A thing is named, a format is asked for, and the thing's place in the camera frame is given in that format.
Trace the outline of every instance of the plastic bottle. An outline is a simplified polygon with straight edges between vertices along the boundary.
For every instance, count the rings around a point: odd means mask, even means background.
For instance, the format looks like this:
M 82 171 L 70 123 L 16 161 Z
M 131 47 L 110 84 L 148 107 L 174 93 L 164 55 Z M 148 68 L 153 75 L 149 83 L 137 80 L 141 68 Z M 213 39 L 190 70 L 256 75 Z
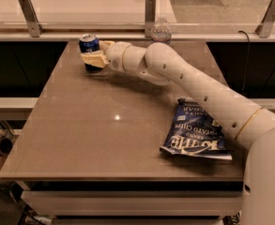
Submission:
M 151 39 L 152 43 L 162 42 L 169 45 L 172 39 L 171 25 L 165 19 L 156 21 L 151 29 Z

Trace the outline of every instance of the white robotic arm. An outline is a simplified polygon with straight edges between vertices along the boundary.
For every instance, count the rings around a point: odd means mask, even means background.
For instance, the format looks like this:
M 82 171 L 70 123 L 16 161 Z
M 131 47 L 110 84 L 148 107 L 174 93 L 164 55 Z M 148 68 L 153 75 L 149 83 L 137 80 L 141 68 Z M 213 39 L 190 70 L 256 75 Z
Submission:
M 242 224 L 275 224 L 275 113 L 210 78 L 162 43 L 145 49 L 118 42 L 107 49 L 106 58 L 111 69 L 148 82 L 174 81 L 247 149 Z

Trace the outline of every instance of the soda can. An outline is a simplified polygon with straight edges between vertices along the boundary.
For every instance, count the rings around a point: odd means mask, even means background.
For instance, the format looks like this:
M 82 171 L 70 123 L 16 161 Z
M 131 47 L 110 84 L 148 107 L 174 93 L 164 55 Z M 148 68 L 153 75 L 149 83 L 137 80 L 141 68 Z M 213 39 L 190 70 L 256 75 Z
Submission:
M 81 53 L 91 53 L 99 50 L 99 40 L 93 34 L 83 34 L 79 42 Z M 94 67 L 91 64 L 84 64 L 89 72 L 101 71 L 101 67 Z

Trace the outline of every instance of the can lid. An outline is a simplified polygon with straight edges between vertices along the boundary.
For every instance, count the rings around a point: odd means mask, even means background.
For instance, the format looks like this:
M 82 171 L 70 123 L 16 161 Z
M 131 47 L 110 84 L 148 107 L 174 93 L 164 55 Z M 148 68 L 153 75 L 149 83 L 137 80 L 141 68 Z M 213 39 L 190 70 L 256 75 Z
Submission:
M 95 38 L 97 37 L 94 34 L 83 34 L 80 37 L 80 41 L 89 42 L 89 41 L 93 41 Z

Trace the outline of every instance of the metal bracket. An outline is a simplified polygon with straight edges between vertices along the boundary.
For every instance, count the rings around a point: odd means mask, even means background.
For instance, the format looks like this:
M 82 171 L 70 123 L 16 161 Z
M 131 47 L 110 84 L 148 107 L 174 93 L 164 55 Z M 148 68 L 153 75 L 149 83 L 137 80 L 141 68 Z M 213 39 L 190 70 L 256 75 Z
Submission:
M 145 0 L 145 37 L 151 35 L 151 28 L 155 23 L 156 0 Z
M 38 23 L 31 0 L 18 0 L 26 20 L 28 32 L 32 38 L 38 38 L 41 35 L 42 28 Z
M 275 23 L 275 0 L 271 0 L 266 14 L 255 32 L 260 38 L 268 38 Z

